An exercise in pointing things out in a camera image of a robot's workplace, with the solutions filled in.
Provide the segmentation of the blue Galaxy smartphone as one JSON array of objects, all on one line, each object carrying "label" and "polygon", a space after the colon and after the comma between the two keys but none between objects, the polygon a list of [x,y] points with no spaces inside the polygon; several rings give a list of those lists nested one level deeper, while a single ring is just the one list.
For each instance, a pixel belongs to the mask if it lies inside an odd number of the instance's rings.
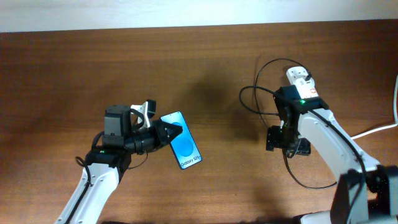
[{"label": "blue Galaxy smartphone", "polygon": [[162,121],[182,127],[182,133],[171,141],[170,147],[181,170],[202,161],[201,154],[181,111],[164,115]]}]

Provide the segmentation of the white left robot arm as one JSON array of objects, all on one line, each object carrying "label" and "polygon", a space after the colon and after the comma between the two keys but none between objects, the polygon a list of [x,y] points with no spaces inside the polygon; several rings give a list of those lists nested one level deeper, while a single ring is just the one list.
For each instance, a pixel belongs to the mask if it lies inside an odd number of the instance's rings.
[{"label": "white left robot arm", "polygon": [[148,155],[182,134],[180,125],[151,121],[154,113],[155,102],[151,100],[105,109],[104,131],[94,137],[84,158],[75,158],[83,168],[82,175],[57,223],[96,223],[125,171],[132,169],[132,155]]}]

